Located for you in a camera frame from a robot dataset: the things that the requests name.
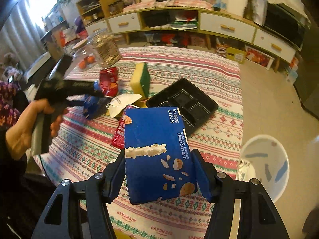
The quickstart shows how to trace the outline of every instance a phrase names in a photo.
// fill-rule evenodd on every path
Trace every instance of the hand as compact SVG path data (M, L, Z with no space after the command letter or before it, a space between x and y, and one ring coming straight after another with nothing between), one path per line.
M6 145L14 160L20 159L28 148L31 147L32 129L38 113L52 114L54 109L50 106L47 99L32 101L21 113L17 123L6 132ZM56 137L63 121L62 115L59 115L51 124L51 136Z

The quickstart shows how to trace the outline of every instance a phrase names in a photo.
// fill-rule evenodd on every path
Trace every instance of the table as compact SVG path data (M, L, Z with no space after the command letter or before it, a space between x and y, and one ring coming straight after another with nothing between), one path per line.
M209 52L170 47L120 49L115 66L121 93L131 92L135 64L146 62L151 75L150 96L185 77L219 104L219 109L189 138L203 158L235 178L243 135L240 70L236 62ZM97 80L99 67L71 71L68 79ZM69 108L43 165L55 185L68 178L82 181L102 171L119 154L109 144L118 121L105 115L87 120L81 107ZM114 228L136 238L203 238L213 210L200 192L133 206L124 181L117 199L107 206Z

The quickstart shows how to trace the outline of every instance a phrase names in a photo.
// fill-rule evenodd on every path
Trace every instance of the yellow sponge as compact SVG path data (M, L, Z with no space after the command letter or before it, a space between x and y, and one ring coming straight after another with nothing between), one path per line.
M147 99L150 91L150 81L151 77L147 70L146 63L136 64L130 81L130 86L134 94L140 94L143 96L143 99Z

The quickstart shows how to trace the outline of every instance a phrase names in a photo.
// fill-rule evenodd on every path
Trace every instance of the tiled floor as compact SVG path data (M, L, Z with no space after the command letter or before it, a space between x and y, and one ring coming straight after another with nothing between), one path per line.
M144 46L145 42L130 47ZM191 47L208 51L200 47ZM277 138L285 147L290 163L287 188L276 207L291 239L303 238L302 227L309 212L319 203L319 143L311 150L311 141L319 135L319 121L306 113L296 91L283 74L251 63L240 65L244 112L243 144L258 134ZM237 237L239 204L236 204L231 238Z

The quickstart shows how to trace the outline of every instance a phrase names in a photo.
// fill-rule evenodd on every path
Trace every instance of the plastic tray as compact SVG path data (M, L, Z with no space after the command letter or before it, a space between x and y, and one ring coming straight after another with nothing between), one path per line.
M176 81L150 98L146 106L149 108L178 107L187 136L190 136L218 109L215 101L185 78Z

